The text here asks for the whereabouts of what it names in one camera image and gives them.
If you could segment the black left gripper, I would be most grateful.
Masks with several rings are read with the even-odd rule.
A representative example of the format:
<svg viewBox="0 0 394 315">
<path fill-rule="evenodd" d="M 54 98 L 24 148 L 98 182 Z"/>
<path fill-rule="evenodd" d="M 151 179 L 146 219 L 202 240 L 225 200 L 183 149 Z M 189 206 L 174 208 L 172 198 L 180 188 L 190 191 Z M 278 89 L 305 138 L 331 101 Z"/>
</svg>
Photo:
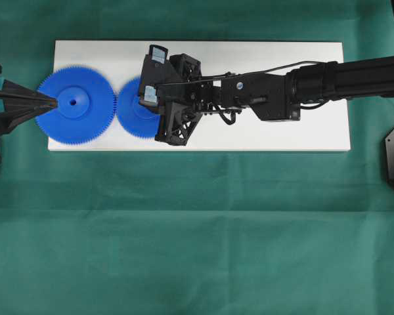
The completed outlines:
<svg viewBox="0 0 394 315">
<path fill-rule="evenodd" d="M 3 81 L 1 65 L 0 91 L 3 93 L 2 99 L 5 101 L 34 106 L 3 112 L 3 101 L 0 99 L 0 135 L 11 133 L 17 126 L 56 109 L 58 105 L 57 100 L 53 97 L 30 90 L 7 79 Z"/>
</svg>

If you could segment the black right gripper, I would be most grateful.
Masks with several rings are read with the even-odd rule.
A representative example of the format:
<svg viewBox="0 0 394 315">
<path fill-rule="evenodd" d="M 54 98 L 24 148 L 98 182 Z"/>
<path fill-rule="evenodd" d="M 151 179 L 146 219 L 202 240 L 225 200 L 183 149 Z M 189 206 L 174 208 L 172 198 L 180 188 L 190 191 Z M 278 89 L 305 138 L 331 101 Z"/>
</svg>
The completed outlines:
<svg viewBox="0 0 394 315">
<path fill-rule="evenodd" d="M 154 140 L 186 146 L 202 116 L 219 115 L 234 123 L 242 110 L 251 109 L 261 121 L 298 121 L 300 107 L 291 100 L 290 78 L 266 72 L 203 77 L 201 62 L 187 54 L 169 57 L 183 80 L 177 100 L 165 104 Z"/>
</svg>

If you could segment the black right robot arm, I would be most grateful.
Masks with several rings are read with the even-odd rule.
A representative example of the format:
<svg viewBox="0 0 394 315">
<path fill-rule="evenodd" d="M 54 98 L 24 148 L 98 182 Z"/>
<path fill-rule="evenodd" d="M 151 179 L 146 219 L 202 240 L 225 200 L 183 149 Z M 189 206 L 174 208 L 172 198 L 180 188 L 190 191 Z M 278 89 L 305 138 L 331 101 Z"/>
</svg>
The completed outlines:
<svg viewBox="0 0 394 315">
<path fill-rule="evenodd" d="M 153 83 L 165 114 L 175 103 L 185 106 L 181 121 L 219 114 L 233 124 L 250 108 L 261 121 L 298 121 L 302 110 L 329 101 L 366 96 L 394 97 L 394 56 L 356 62 L 298 62 L 284 75 L 274 70 L 202 77 L 170 67 Z"/>
</svg>

